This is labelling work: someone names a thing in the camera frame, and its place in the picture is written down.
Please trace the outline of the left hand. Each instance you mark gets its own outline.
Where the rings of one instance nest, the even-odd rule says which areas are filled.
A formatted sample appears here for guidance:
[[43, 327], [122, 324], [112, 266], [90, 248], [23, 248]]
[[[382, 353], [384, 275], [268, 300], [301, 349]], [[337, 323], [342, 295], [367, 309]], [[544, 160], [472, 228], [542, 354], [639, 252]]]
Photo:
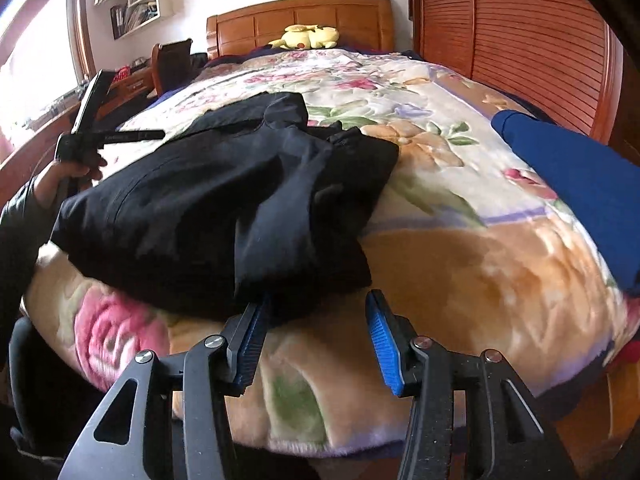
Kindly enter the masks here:
[[64, 192], [66, 183], [78, 179], [78, 190], [85, 191], [94, 182], [103, 178], [102, 169], [107, 166], [106, 160], [98, 153], [92, 153], [87, 158], [89, 165], [79, 162], [60, 162], [55, 159], [44, 168], [34, 184], [34, 196], [42, 208], [49, 209]]

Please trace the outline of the left forearm dark sleeve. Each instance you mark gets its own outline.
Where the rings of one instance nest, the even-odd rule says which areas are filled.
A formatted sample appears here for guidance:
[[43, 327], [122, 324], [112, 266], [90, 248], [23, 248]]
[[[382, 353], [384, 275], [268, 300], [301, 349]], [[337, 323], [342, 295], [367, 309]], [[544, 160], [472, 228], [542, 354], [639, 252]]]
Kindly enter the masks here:
[[3, 207], [0, 229], [1, 367], [21, 299], [35, 272], [39, 248], [49, 240], [56, 212], [38, 203], [34, 182], [25, 184]]

